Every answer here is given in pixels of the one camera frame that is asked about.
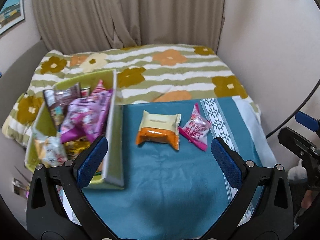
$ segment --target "teal cloth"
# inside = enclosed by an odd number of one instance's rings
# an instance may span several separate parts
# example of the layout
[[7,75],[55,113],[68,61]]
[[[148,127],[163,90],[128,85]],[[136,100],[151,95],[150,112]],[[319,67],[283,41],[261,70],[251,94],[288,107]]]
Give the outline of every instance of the teal cloth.
[[[143,110],[153,114],[182,114],[181,126],[195,103],[205,116],[200,100],[148,103],[124,106],[123,159],[124,190],[83,192],[102,220],[120,238],[187,239],[204,234],[229,204],[223,173],[210,146],[201,151],[180,136],[180,149],[169,144],[135,144]],[[240,142],[245,160],[260,161],[237,108],[230,98],[221,108],[232,120],[231,128]],[[207,136],[210,145],[213,137]]]

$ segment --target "purple snack bag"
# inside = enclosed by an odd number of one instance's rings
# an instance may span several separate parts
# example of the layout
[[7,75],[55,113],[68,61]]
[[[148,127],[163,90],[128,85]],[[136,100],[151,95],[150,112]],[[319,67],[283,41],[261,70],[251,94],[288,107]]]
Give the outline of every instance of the purple snack bag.
[[112,90],[106,90],[102,80],[86,98],[73,100],[61,125],[61,143],[86,136],[92,143],[99,135],[108,116]]

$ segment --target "striped blanket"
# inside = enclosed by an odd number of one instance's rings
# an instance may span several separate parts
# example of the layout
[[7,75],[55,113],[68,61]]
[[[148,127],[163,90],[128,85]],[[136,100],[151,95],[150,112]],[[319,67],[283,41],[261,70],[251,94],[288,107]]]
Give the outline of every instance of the striped blanket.
[[84,73],[116,69],[120,104],[240,96],[257,107],[212,49],[191,45],[143,45],[64,55],[52,50],[39,63],[26,93],[13,106],[2,132],[27,146],[43,102],[42,90]]

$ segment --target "gray sofa armrest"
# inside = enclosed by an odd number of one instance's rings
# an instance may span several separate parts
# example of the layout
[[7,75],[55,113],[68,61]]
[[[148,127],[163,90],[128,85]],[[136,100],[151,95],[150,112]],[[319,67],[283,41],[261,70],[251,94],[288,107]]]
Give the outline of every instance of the gray sofa armrest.
[[36,67],[47,53],[44,43],[39,41],[22,54],[0,78],[0,127],[19,96],[26,92]]

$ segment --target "picture frame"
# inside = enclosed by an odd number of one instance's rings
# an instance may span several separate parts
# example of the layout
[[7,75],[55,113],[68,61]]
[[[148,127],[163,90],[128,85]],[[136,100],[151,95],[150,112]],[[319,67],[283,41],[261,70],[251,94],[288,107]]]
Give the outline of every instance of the picture frame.
[[0,36],[24,19],[23,0],[7,0],[0,11]]

